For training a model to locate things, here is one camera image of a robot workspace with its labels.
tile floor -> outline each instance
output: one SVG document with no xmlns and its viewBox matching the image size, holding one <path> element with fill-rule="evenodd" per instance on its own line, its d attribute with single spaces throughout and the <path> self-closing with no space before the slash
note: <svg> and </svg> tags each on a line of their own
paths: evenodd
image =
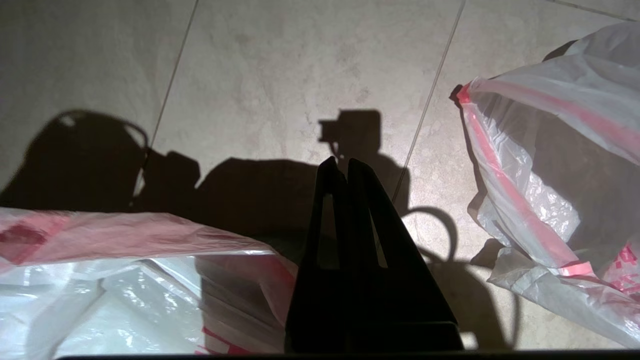
<svg viewBox="0 0 640 360">
<path fill-rule="evenodd" d="M 154 209 L 186 215 L 181 192 L 216 188 L 216 174 L 233 174 L 218 193 L 242 184 L 251 195 L 265 177 L 253 170 L 264 166 L 281 171 L 280 185 L 286 177 L 282 194 L 308 195 L 298 179 L 312 180 L 312 165 L 332 154 L 342 126 L 350 137 L 337 152 L 364 157 L 383 173 L 414 240 L 434 254 L 432 270 L 467 343 L 617 347 L 486 284 L 490 271 L 468 264 L 488 235 L 467 213 L 477 187 L 449 94 L 634 19 L 635 0 L 3 1 L 0 186 L 10 184 L 28 149 L 33 157 L 30 143 L 48 134 L 40 131 L 50 120 L 73 128 L 69 119 L 80 115 L 70 110 L 89 111 L 86 121 L 126 120 L 132 137 L 146 134 L 155 155 L 134 167 L 163 174 L 161 184 L 145 175 L 146 187 L 178 194 Z M 238 196 L 236 213 L 259 222 L 264 208 L 230 194 L 205 209 L 215 214 Z M 420 206 L 456 222 L 452 259 L 444 227 L 408 210 Z M 292 223 L 306 221 L 296 206 L 276 210 Z"/>
</svg>

plastic bag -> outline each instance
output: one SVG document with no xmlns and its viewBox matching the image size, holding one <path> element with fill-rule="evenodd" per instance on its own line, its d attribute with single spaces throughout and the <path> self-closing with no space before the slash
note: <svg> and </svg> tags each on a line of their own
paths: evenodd
<svg viewBox="0 0 640 360">
<path fill-rule="evenodd" d="M 506 248 L 489 281 L 640 346 L 640 24 L 458 94 L 486 195 L 477 221 Z"/>
<path fill-rule="evenodd" d="M 2 359 L 283 351 L 297 268 L 244 236 L 162 213 L 0 208 L 0 257 Z"/>
</svg>

